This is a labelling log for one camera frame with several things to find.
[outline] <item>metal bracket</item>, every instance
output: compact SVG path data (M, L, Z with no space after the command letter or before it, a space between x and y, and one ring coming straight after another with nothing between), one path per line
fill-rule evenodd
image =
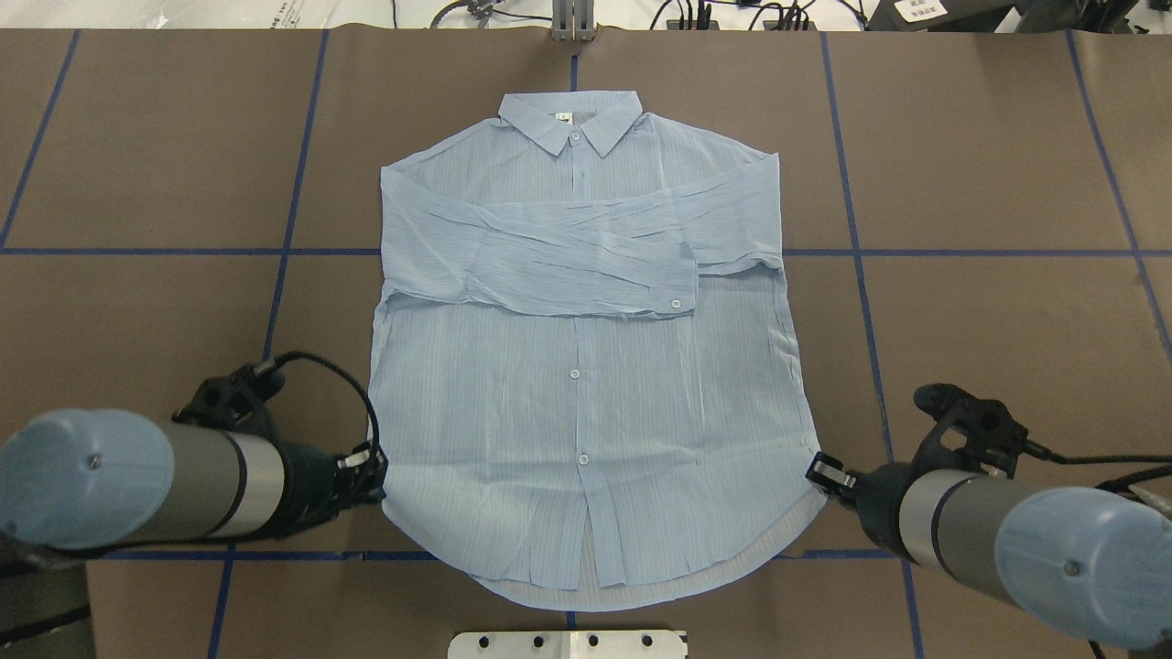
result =
M448 659L687 659L687 632L464 632L451 639Z
M594 0L553 0L553 40L593 41Z

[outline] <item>blue tape line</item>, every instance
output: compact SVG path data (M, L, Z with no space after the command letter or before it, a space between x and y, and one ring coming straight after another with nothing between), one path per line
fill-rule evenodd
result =
M363 561L440 561L427 551L364 551Z
M25 196L25 186L28 185L28 177L33 174L33 163L36 162L36 152L41 150L41 141L45 131L49 128L49 118L53 109L57 106L57 96L61 95L61 87L66 82L66 74L69 73L69 64L73 62L74 53L77 52L77 40L81 39L81 30L75 29L73 39L69 40L69 49L66 50L66 59L61 62L61 70L57 72L57 81L53 84L53 93L49 94L49 103L45 106L45 114L41 115L41 124L36 127L36 135L33 137L33 147L28 150L28 158L25 161L25 169L20 172L20 181L16 183L16 191L12 196L8 205L8 215L5 216L4 227L0 229L0 249L8 242L8 232L12 231L12 223L16 219L16 209L20 208L20 198Z
M846 148L843 144L843 127L838 114L838 98L834 94L834 73L830 61L830 41L826 33L818 33L822 40L822 62L826 70L826 94L830 100L830 118L834 128L834 148L838 150L838 174L843 179L843 199L846 205L846 224L851 232L851 249L854 254L854 276L859 285L859 303L863 305L863 326L867 335L867 352L871 356L871 378L875 395L879 399L879 419L883 423L884 448L887 460L894 461L895 454L891 443L891 426L887 421L887 401L883 390L883 374L879 371L879 351L875 346L874 326L871 321L871 300L867 297L866 278L863 271L863 253L859 244L859 230L854 220L854 199L851 195L851 177L846 170ZM917 659L924 659L924 640L920 634L920 616L915 606L915 586L912 583L911 566L902 564L904 592L907 599L907 614L911 624L912 646Z
M915 603L915 584L912 582L912 564L901 561L904 569L904 592L907 595L907 616L912 624L912 647L917 659L924 659L924 636L920 633L920 607Z
M5 247L0 252L36 257L279 257L286 253L281 247ZM379 247L291 247L287 253L292 257L376 257Z
M4 247L0 253L35 257L377 257L379 247ZM924 250L850 247L784 247L785 257L875 257L875 258L1133 258L1131 250ZM1139 250L1145 258L1168 258L1172 250Z
M111 551L101 561L225 561L230 557L227 550L186 550L186 549L128 549ZM811 549L799 556L779 553L774 561L874 561L895 558L881 549ZM436 562L435 555L427 551L232 551L233 563L247 562Z
M1130 257L1127 250L864 250L863 257Z
M223 550L124 550L111 551L102 561L224 561L227 551Z
M321 72L326 64L326 48L329 45L329 30L321 30L321 45L318 46L318 68L313 73L313 90L309 91L309 109L305 116L305 133L301 135L301 154L298 156L297 176L293 178L293 197L289 201L289 215L285 225L285 243L281 245L281 263L277 267L277 285L273 287L273 305L268 311L268 326L265 330L265 348L261 359L268 359L273 353L273 332L277 330L277 313L281 306L285 292L285 273L288 270L291 247L293 246L293 229L297 225L297 211L301 203L301 183L305 181L305 163L309 156L309 138L313 136L313 117L318 110L318 91L321 89Z
M1091 127L1091 135L1095 137L1095 148L1098 149L1099 159L1103 161L1103 170L1106 172L1106 181L1111 185L1111 196L1115 197L1115 208L1119 211L1119 219L1123 222L1123 230L1127 235L1127 244L1131 245L1131 253L1136 258L1136 267L1139 270L1139 279L1144 283L1144 294L1147 295L1147 305L1156 318L1156 327L1159 330L1160 342L1164 345L1164 355L1172 362L1172 340L1168 339L1168 328L1164 324L1164 314L1160 313L1160 305L1156 300L1156 290L1152 280L1147 276L1147 266L1144 265L1144 257L1139 250L1139 240L1131 225L1131 216L1127 215L1127 206L1123 203L1123 193L1119 192L1119 183L1115 177L1115 169L1111 167L1111 158L1106 155L1106 145L1099 134L1098 121L1095 118L1095 109L1091 108L1090 95L1086 94L1086 81L1083 79L1083 67L1078 61L1078 47L1075 45L1075 33L1067 30L1067 46L1070 48L1070 62L1075 67L1075 80L1078 82L1078 95L1083 100L1083 109L1086 110L1086 122Z
M265 330L265 347L261 359L268 359L273 349L273 330L277 327L277 312L281 306L281 293L285 288L285 272L288 269L289 247L293 245L293 227L297 223L298 204L301 199L301 182L305 179L305 162L309 152L309 137L313 134L313 117L318 106L318 91L321 89L321 72L326 63L326 47L329 43L329 30L321 30L321 43L318 47L318 67L313 73L313 89L309 91L309 108L305 117L305 134L301 136L301 154L298 157L297 176L293 179L293 197L289 201L288 222L285 225L285 243L281 245L281 263L277 269L277 284L273 287L273 305L268 311L268 326ZM227 610L227 596L232 587L232 564L236 545L230 544L227 557L224 558L224 573L220 578L220 590L216 598L216 616L212 618L212 636L207 645L207 659L216 659L219 653L220 630L224 627L224 614Z
M867 335L867 352L871 355L871 379L879 398L879 417L883 423L884 448L887 451L887 461L894 461L895 455L891 446L891 427L887 422L887 401L883 393L883 374L879 372L879 354L875 349L874 326L871 322L871 299L867 297L866 277L863 272L863 256L859 246L859 229L854 222L854 199L851 195L851 177L846 171L846 149L843 145L843 128L838 116L838 98L834 95L834 74L830 64L830 42L826 33L818 33L822 38L822 61L826 70L826 93L830 97L830 117L834 127L834 148L838 150L838 174L843 179L843 201L846 205L846 225L851 232L851 249L854 256L854 278L859 286L859 301L863 304L863 326Z
M275 257L280 247L6 247L4 253L38 257Z
M212 634L207 640L207 659L216 659L219 654L219 638L224 631L224 613L227 611L227 593L232 585L232 555L236 545L227 545L227 556L224 558L224 570L220 572L220 589L216 596L216 614L212 617Z
M791 561L874 561L895 558L881 549L810 549L800 556L778 556Z

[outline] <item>shirt placket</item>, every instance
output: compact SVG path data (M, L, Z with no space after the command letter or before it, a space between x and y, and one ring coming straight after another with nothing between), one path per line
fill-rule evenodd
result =
M572 177L572 197L574 201L593 198L591 188L591 165L594 162L590 142L581 130L570 134L570 163ZM619 542L619 522L614 514L614 502L602 470L605 456L599 453L597 410L593 402L593 389L598 387L594 324L598 319L573 319L575 364L571 366L568 376L574 387L574 421L578 476L586 495L586 509L590 515L591 530L594 536L594 568L600 586L626 583L626 570L622 566L622 548Z

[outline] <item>cable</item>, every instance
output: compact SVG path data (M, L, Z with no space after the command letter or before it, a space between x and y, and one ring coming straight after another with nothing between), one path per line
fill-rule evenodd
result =
M761 14L762 14L762 13L763 13L763 12L764 12L765 9L769 9L770 7L772 7L774 9L777 9L777 22L782 22L782 20L783 20L784 18L785 18L785 7L782 7L781 2L765 2L764 5L762 5L762 6L761 6L761 7L759 7L759 8L757 9L757 13L752 15L752 20L751 20L751 21L749 22L749 29L750 29L750 30L751 30L751 29L752 29L754 27L756 27L756 25L757 25L757 19L759 19L759 18L761 18Z
M851 14L854 15L854 20L859 21L859 27L861 27L863 29L867 28L867 15L866 15L865 9L863 7L863 0L859 0L859 8L858 9L856 9L846 0L838 0L838 4L851 11Z
M1126 476L1103 481L1102 483L1095 485L1095 489L1119 494L1127 491L1127 488L1131 485L1146 483L1147 481L1154 481L1156 478L1163 478L1165 476L1172 476L1172 464L1144 469L1143 471L1136 471L1134 474L1127 474Z
M431 26L430 27L431 28L440 27L440 21L442 21L444 19L444 16L447 16L448 14L452 13L454 11L456 11L456 9L458 9L461 7L466 6L468 1L469 0L456 0L455 2L449 4L443 9L440 9L440 13L436 14L436 16L434 19L431 19Z
M1118 463L1144 463L1144 462L1168 462L1172 463L1172 455L1085 455L1078 457L1069 457L1062 455L1061 453L1055 453L1049 448L1034 442L1027 441L1026 448L1023 449L1027 455L1036 457L1038 460L1044 460L1047 462L1054 462L1056 464L1118 464Z
M45 618L43 620L38 620L35 623L29 623L27 625L21 625L19 627L7 630L0 633L0 650L7 648L9 645L14 645L22 640L28 640L47 633L52 633L54 630L59 630L66 625L71 625L79 623L90 617L89 604L82 604L76 609L70 609L64 613L59 613L56 616Z
M647 28L647 29L655 29L655 23L659 22L660 15L663 14L663 9L667 9L667 6L670 5L670 4L672 4L672 0L663 0L663 4L660 5L659 11L655 12L655 18L652 19L652 26L649 28Z
M553 21L553 16L534 16L533 14L510 14L509 12L502 12L500 9L492 9L492 14L500 14L502 16L510 16L513 19L525 19L531 21Z
M366 462L363 462L360 466L357 476L354 478L354 483L350 485L350 490L346 495L340 496L335 502L335 505L331 505L323 514L326 516L333 516L336 515L339 511L350 508L359 502L359 497L370 485L370 483L368 482L370 477L374 476L379 471L379 467L387 461L387 455L382 450L382 443L379 437L379 416L375 414L374 403L370 402L370 396L367 394L366 387L363 387L362 383L359 382L353 375L342 369L342 367L338 366L336 364L329 361L328 359L321 355L316 355L314 353L305 351L292 351L275 356L273 359L273 367L281 368L286 364L291 361L297 361L299 359L304 359L318 364L319 366L323 366L329 371L333 371L342 380L346 380L346 382L350 386L350 388L357 392L359 398L362 399L362 405L366 407L367 417L370 420L370 439L367 442L364 442L370 454L367 457ZM313 521L307 521L307 524L302 525L302 528L315 525L315 523L308 523L308 522Z

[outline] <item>light blue shirt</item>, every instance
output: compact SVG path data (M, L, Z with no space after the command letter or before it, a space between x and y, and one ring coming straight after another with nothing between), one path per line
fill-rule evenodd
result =
M383 510L531 606L743 576L823 503L777 156L633 91L499 114L382 171Z

